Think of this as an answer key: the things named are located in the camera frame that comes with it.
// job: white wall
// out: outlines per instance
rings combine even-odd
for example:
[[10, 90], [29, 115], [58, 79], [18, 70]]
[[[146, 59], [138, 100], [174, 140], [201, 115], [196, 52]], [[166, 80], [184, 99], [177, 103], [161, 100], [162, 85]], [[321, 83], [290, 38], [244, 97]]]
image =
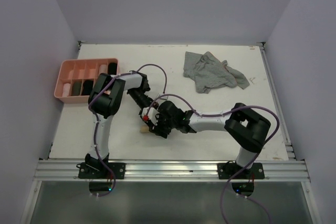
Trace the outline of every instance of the white wall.
[[324, 223], [335, 223], [336, 0], [291, 0], [266, 45], [295, 153]]
[[76, 40], [56, 0], [0, 0], [0, 222], [18, 223], [62, 103], [53, 90]]
[[94, 43], [266, 41], [290, 0], [57, 0], [74, 34]]

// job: black mounting bracket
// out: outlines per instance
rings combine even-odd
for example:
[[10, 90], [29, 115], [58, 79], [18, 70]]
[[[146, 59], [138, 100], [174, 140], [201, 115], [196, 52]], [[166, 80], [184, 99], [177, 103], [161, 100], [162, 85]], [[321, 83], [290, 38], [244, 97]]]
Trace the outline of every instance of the black mounting bracket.
[[[116, 179], [124, 179], [126, 164], [125, 163], [106, 163], [113, 171]], [[88, 166], [85, 162], [76, 166], [79, 169], [78, 178], [81, 179], [102, 179], [108, 178], [108, 171], [106, 169], [98, 170]]]
[[[229, 161], [227, 163], [218, 163], [217, 164], [218, 178], [219, 179], [229, 179], [232, 175], [234, 175], [240, 169], [241, 167], [232, 161]], [[251, 169], [245, 169], [233, 179], [251, 179], [252, 177], [253, 179], [264, 179], [265, 178], [265, 173], [264, 173], [262, 163], [253, 163]]]

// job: gray cloth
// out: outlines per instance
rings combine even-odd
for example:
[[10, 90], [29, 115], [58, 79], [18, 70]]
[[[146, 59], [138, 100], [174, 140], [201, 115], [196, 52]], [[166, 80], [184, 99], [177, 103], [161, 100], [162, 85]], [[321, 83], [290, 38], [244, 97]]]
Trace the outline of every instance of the gray cloth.
[[183, 76], [195, 81], [197, 93], [209, 93], [211, 89], [239, 86], [242, 89], [250, 83], [246, 77], [227, 65], [227, 61], [220, 62], [210, 52], [196, 54], [185, 52]]

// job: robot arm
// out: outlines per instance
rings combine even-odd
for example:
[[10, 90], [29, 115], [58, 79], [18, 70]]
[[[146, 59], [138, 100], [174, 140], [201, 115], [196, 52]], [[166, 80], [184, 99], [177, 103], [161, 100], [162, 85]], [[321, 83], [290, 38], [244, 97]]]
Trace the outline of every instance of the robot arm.
[[[89, 97], [89, 103], [106, 87], [112, 77], [107, 74], [101, 74], [98, 77]], [[116, 79], [91, 107], [98, 114], [99, 121], [97, 122], [96, 117], [94, 118], [94, 124], [98, 123], [94, 134], [96, 134], [98, 153], [106, 164], [109, 158], [108, 139], [111, 122], [120, 107], [122, 94], [125, 90], [140, 107], [140, 118], [147, 124], [149, 131], [155, 135], [167, 138], [172, 129], [177, 129], [182, 133], [197, 133], [204, 130], [227, 131], [241, 146], [236, 159], [236, 164], [239, 167], [247, 165], [257, 153], [261, 152], [270, 128], [270, 122], [252, 109], [244, 109], [227, 116], [213, 117], [203, 117], [201, 113], [197, 115], [191, 110], [182, 111], [171, 101], [164, 101], [160, 105], [154, 103], [154, 106], [149, 109], [153, 99], [145, 95], [145, 92], [150, 90], [147, 76], [142, 73], [134, 73]], [[240, 106], [245, 105], [236, 103], [234, 109]], [[216, 115], [223, 112], [204, 114]], [[246, 126], [242, 125], [245, 120], [248, 122]], [[85, 157], [85, 167], [89, 168], [87, 170], [88, 176], [82, 175], [82, 178], [106, 176], [106, 170], [98, 160], [94, 142]], [[92, 176], [92, 169], [95, 171], [95, 176]]]

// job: glass panel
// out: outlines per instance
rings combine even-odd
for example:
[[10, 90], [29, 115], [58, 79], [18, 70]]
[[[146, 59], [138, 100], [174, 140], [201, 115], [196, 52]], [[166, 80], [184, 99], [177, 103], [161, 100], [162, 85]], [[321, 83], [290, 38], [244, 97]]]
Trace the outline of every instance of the glass panel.
[[[223, 223], [219, 196], [224, 183], [117, 182], [99, 199], [88, 182], [43, 182], [31, 223]], [[300, 183], [255, 183], [253, 199], [270, 212], [274, 224], [312, 223]], [[255, 203], [224, 196], [231, 223], [268, 223]]]

